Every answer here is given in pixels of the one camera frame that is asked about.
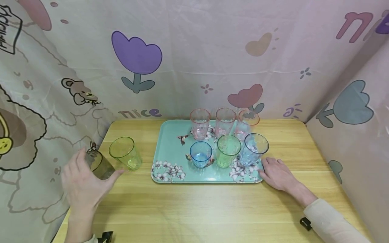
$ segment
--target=fabric backdrop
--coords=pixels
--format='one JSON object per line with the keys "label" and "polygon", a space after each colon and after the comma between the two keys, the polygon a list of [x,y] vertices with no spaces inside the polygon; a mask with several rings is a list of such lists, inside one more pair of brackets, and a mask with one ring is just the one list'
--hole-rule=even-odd
{"label": "fabric backdrop", "polygon": [[384,242],[388,13],[386,0],[2,0],[3,240],[51,241],[68,208],[62,167],[114,120],[229,107],[309,121]]}

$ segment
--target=sleeve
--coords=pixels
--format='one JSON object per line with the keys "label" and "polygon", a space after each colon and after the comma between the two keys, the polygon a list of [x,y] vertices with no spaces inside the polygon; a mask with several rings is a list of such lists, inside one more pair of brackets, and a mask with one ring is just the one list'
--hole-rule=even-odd
{"label": "sleeve", "polygon": [[96,235],[93,235],[92,238],[84,243],[98,243]]}
{"label": "sleeve", "polygon": [[306,207],[304,214],[314,231],[326,243],[370,242],[323,199],[317,199]]}

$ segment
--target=wooden table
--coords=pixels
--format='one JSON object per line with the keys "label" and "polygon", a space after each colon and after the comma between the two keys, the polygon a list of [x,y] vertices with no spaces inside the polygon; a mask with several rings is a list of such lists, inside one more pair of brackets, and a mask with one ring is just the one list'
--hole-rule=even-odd
{"label": "wooden table", "polygon": [[[135,140],[143,165],[123,174],[101,202],[93,225],[99,237],[114,231],[113,242],[239,243],[322,242],[299,220],[303,209],[287,194],[265,182],[232,185],[161,185],[150,176],[164,121],[116,121],[99,151],[109,156],[110,144],[121,136]],[[282,158],[293,174],[318,197],[342,213],[365,236],[366,228],[321,156],[305,125],[296,120],[261,120],[255,132],[270,144],[265,156]],[[63,243],[68,216],[54,243]]]}

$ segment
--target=drinking glass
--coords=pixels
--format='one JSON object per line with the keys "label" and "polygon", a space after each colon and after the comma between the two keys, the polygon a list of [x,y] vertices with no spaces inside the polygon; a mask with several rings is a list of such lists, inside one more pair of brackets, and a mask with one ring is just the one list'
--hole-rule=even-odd
{"label": "drinking glass", "polygon": [[233,135],[223,135],[217,141],[216,163],[221,168],[227,168],[237,157],[242,145]]}
{"label": "drinking glass", "polygon": [[206,109],[196,109],[190,114],[192,121],[193,137],[196,140],[203,140],[208,132],[209,119],[211,114]]}
{"label": "drinking glass", "polygon": [[238,124],[235,128],[235,136],[244,141],[247,134],[251,133],[253,127],[259,123],[259,116],[252,110],[243,110],[239,113]]}
{"label": "drinking glass", "polygon": [[216,112],[216,137],[220,138],[223,135],[230,134],[236,119],[237,115],[233,110],[229,108],[218,109]]}
{"label": "drinking glass", "polygon": [[268,150],[269,143],[264,136],[250,133],[244,139],[244,146],[239,155],[239,161],[243,166],[250,166],[256,163]]}
{"label": "drinking glass", "polygon": [[137,170],[142,165],[142,158],[135,147],[134,140],[130,137],[116,139],[109,146],[109,154],[130,170]]}
{"label": "drinking glass", "polygon": [[208,143],[199,141],[191,146],[189,153],[192,157],[193,164],[201,169],[208,164],[212,156],[212,148]]}
{"label": "drinking glass", "polygon": [[115,172],[115,168],[99,151],[93,150],[87,152],[85,161],[91,168],[93,174],[100,180],[108,179]]}

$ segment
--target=human hand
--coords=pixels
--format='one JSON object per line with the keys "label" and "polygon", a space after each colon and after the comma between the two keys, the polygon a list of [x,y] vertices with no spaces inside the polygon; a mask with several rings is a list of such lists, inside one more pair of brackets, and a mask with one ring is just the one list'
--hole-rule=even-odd
{"label": "human hand", "polygon": [[106,180],[98,179],[85,161],[85,148],[72,156],[61,174],[62,187],[73,215],[94,214],[98,204],[112,189],[124,170],[115,171]]}
{"label": "human hand", "polygon": [[295,178],[282,160],[267,157],[262,160],[262,165],[265,171],[258,170],[262,179],[277,190],[290,194],[304,208],[317,200],[317,196]]}
{"label": "human hand", "polygon": [[299,184],[299,181],[281,159],[267,157],[262,160],[262,165],[265,171],[258,170],[259,175],[275,189],[290,192]]}

